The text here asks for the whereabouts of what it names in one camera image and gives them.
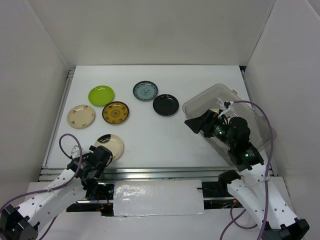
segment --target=plastic container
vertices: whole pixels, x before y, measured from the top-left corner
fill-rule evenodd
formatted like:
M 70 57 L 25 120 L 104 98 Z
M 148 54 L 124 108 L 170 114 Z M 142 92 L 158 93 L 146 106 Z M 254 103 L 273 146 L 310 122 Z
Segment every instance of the plastic container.
M 204 114 L 209 109 L 222 109 L 225 101 L 241 100 L 235 91 L 231 91 L 223 84 L 216 84 L 191 100 L 187 101 L 183 106 L 187 119 L 197 118 Z M 262 151 L 271 141 L 270 131 L 266 119 L 257 114 L 246 103 L 233 104 L 234 111 L 228 111 L 226 117 L 242 117 L 248 122 L 248 127 L 251 130 L 250 142 L 259 150 Z M 273 136 L 276 138 L 276 132 L 273 130 Z M 233 165 L 229 156 L 229 148 L 215 137 L 205 138 L 213 148 L 221 155 L 221 157 L 229 164 Z

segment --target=gray wall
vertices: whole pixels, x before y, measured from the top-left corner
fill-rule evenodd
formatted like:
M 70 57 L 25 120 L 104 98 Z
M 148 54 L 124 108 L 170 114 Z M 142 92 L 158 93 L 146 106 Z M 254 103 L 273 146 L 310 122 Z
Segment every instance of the gray wall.
M 320 17 L 308 1 L 275 2 L 245 75 L 277 132 L 273 159 L 310 224 L 305 239 L 319 239 Z
M 23 0 L 1 1 L 0 32 L 1 204 L 37 180 L 67 71 Z
M 247 65 L 275 0 L 29 0 L 68 63 Z

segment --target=beige plate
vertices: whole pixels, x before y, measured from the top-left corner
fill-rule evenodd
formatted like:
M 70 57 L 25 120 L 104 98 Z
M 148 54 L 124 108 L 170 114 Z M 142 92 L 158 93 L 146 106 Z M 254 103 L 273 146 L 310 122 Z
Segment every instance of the beige plate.
M 75 129 L 82 129 L 88 126 L 95 119 L 95 110 L 88 105 L 78 105 L 72 108 L 66 120 Z
M 104 146 L 112 152 L 112 161 L 117 160 L 124 151 L 124 141 L 114 134 L 106 134 L 97 139 L 95 147 Z

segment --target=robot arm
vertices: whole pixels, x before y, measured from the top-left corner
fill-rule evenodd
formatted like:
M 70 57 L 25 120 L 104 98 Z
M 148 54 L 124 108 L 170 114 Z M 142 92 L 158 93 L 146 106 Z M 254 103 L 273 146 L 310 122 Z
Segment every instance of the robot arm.
M 203 131 L 205 138 L 216 137 L 229 147 L 228 155 L 244 180 L 231 170 L 219 176 L 221 189 L 228 192 L 249 212 L 262 228 L 266 199 L 267 224 L 263 240 L 301 240 L 309 230 L 305 219 L 299 219 L 288 207 L 275 185 L 265 177 L 266 165 L 259 151 L 249 142 L 250 129 L 245 119 L 233 117 L 226 121 L 222 110 L 208 110 L 202 116 L 189 119 L 185 124 L 196 134 Z
M 82 155 L 79 166 L 79 149 L 74 150 L 73 158 L 67 168 L 46 187 L 46 191 L 34 195 L 17 207 L 8 205 L 1 212 L 0 231 L 7 240 L 36 240 L 40 232 L 58 214 L 86 196 L 98 185 L 105 167 L 112 161 L 112 153 L 103 146 L 91 146 L 92 152 Z M 66 186 L 73 175 L 77 176 Z

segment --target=plate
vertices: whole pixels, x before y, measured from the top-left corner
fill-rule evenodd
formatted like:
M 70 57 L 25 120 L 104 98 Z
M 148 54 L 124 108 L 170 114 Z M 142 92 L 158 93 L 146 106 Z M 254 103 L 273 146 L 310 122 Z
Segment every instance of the plate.
M 115 93 L 111 87 L 101 85 L 93 88 L 88 95 L 88 99 L 92 105 L 104 106 L 110 103 L 115 97 Z
M 157 96 L 153 101 L 153 109 L 161 116 L 171 116 L 179 109 L 178 100 L 169 94 Z
M 82 129 L 92 123 L 95 115 L 95 110 L 92 107 L 88 105 L 78 105 L 69 111 L 66 120 L 71 127 Z
M 121 101 L 113 101 L 102 110 L 103 119 L 109 124 L 120 124 L 129 116 L 128 106 Z
M 158 87 L 152 81 L 141 81 L 133 87 L 133 95 L 140 101 L 149 101 L 158 94 Z
M 106 134 L 99 137 L 94 146 L 104 146 L 105 148 L 109 149 L 113 155 L 112 161 L 117 160 L 124 151 L 124 141 L 114 134 Z

